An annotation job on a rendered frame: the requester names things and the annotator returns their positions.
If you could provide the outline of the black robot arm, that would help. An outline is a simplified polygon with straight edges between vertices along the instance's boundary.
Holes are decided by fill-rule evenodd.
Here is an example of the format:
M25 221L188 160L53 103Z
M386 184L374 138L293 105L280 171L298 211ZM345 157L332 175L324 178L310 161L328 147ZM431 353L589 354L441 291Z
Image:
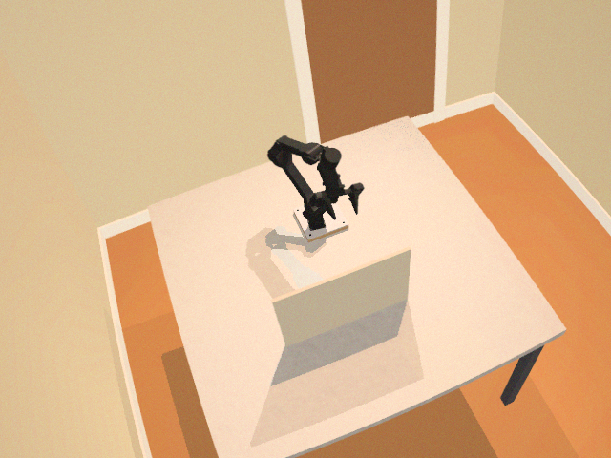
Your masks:
M326 228L323 217L325 209L311 206L309 200L314 194L306 180L292 161L292 155L299 156L306 164L313 165L318 162L317 170L321 177L337 172L336 167L342 159L342 153L336 148L329 148L319 143L303 143L287 135L275 140L273 146L267 151L267 158L274 165L281 167L293 183L304 200L305 210L302 212L307 219L310 231ZM312 229L312 230L311 230Z

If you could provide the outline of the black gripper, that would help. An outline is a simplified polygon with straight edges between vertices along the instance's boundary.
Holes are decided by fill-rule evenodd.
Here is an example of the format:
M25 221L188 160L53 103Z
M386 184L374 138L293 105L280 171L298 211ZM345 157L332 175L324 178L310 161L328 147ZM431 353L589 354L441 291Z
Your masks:
M336 215L333 210L330 199L343 195L349 195L352 207L356 215L359 213L359 195L366 189L362 182L353 183L349 188L345 189L345 184L342 184L340 179L341 174L338 172L330 172L322 177L325 191L316 192L312 195L309 202L311 206L317 206L325 209L329 215L336 220Z

